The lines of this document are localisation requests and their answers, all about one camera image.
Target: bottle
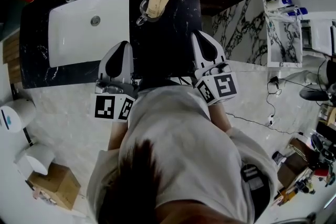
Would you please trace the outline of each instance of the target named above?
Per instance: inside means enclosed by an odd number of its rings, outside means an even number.
[[[295,12],[288,12],[287,14],[288,16],[295,16]],[[305,15],[305,14],[308,14],[306,8],[304,7],[298,8],[296,15]]]
[[[267,2],[266,7],[268,11],[271,11],[282,7],[287,7],[289,5],[292,5],[292,0],[271,0]]]

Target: brown cardboard box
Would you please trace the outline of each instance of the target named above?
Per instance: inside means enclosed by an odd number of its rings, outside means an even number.
[[[48,175],[32,172],[28,179],[34,187],[45,191],[58,206],[71,210],[79,193],[80,184],[70,168],[51,163]]]
[[[290,155],[278,171],[278,180],[285,187],[290,187],[307,169],[308,163],[297,153]]]

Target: tile floor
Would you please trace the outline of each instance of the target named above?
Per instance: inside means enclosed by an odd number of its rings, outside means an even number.
[[[266,103],[267,67],[229,61],[237,72],[240,89],[238,97],[224,103],[228,113],[266,124],[273,108]],[[282,72],[285,77],[292,72]],[[56,154],[56,162],[71,168],[82,185],[85,194],[99,150],[105,150],[109,140],[111,123],[97,121],[89,116],[90,94],[94,83],[21,90],[31,97],[37,108],[37,116],[27,127],[31,136],[50,146]],[[271,95],[269,102],[276,108],[273,128],[286,132],[304,132],[309,135],[317,122],[319,107],[314,102],[299,97],[302,87],[287,83],[280,96]],[[229,115],[232,125],[259,142],[271,155],[283,150],[293,136],[279,133],[255,123],[236,119]]]

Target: black marble countertop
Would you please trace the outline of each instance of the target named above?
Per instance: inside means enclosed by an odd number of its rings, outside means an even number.
[[[156,23],[135,24],[142,0],[130,0],[130,43],[135,79],[143,76],[192,76],[190,33],[202,29],[200,0],[170,0]],[[24,88],[95,82],[99,61],[51,68],[48,59],[48,17],[65,0],[35,0],[22,13],[20,61]]]

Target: glass cup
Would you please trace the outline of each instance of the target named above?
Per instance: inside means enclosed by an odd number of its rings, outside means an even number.
[[[136,24],[139,25],[139,26],[143,25],[147,21],[149,21],[151,23],[157,22],[161,18],[162,14],[164,13],[165,8],[163,8],[161,14],[157,18],[149,17],[146,13],[146,10],[148,8],[148,2],[149,2],[149,0],[143,0],[140,4],[141,16],[136,21]]]

